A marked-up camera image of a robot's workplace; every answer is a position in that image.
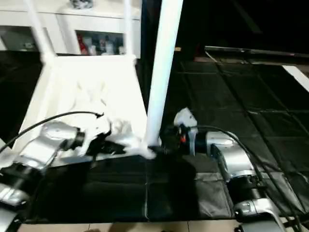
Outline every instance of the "red object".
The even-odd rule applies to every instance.
[[[81,35],[77,35],[77,39],[78,39],[79,48],[81,50],[81,54],[88,55],[88,50],[85,44],[83,43],[83,37]]]
[[[181,141],[182,143],[185,143],[185,136],[181,137],[181,138],[180,138],[180,141]]]

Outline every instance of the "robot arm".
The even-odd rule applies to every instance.
[[[74,149],[83,141],[79,128],[58,121],[46,123],[12,165],[0,170],[0,232],[17,230],[17,212],[27,205],[58,151]]]
[[[197,122],[187,108],[176,115],[174,124],[185,128],[181,142],[191,155],[204,153],[217,161],[234,204],[236,220],[241,223],[236,231],[286,231],[247,153],[231,136],[218,131],[199,132]]]

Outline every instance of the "tile floor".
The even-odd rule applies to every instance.
[[[22,225],[18,232],[233,232],[234,220],[149,222],[149,223],[102,223],[102,224],[57,224]]]

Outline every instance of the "white cabinet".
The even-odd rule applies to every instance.
[[[94,0],[94,7],[84,10],[73,9],[69,0],[33,1],[56,53],[122,53],[123,0]],[[139,58],[141,0],[131,2],[133,52]],[[0,0],[0,50],[36,50],[30,26],[22,0]]]
[[[81,54],[81,47],[91,47],[96,55],[121,54],[124,19],[83,15],[57,15],[68,53]],[[133,52],[140,57],[140,21],[132,20]]]
[[[40,13],[47,37],[56,53],[67,53],[55,14]],[[0,50],[37,51],[27,12],[0,11]]]

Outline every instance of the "black table surface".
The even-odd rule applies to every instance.
[[[0,53],[0,137],[18,132],[41,70],[38,54]],[[144,95],[147,85],[138,68]],[[309,93],[281,66],[177,62],[162,131],[188,107],[199,125],[236,134],[259,155],[301,215],[309,211]],[[162,134],[167,145],[171,138]],[[289,212],[273,185],[269,190]],[[204,154],[130,157],[51,168],[27,223],[231,219],[220,171]]]

